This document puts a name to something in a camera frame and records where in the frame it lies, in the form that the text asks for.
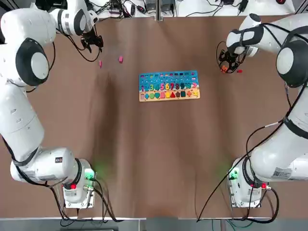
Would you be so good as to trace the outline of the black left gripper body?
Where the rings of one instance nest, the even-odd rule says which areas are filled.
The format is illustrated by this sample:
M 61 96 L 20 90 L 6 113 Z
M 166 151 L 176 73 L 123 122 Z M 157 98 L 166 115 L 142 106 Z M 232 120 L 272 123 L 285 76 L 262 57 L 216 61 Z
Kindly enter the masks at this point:
M 81 40 L 86 40 L 90 45 L 96 45 L 96 33 L 94 30 L 90 32 L 83 33 L 81 36 Z

